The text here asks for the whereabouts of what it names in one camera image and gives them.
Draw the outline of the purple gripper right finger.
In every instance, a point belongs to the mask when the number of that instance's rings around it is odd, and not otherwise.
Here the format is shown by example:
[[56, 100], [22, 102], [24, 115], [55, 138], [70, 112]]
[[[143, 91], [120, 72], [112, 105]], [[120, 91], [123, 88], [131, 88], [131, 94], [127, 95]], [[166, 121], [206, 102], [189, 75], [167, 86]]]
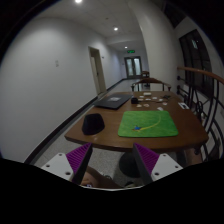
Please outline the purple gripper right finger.
[[140, 144], [133, 144], [133, 155], [144, 185], [182, 169], [168, 154], [157, 154]]

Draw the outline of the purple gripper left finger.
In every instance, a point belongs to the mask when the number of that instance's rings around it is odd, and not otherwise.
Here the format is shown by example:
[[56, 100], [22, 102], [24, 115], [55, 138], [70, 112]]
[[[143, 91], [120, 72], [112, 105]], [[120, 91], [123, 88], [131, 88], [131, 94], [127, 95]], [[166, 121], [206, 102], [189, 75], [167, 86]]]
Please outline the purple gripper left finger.
[[92, 152], [92, 144], [84, 144], [67, 154], [58, 153], [42, 169], [80, 185]]

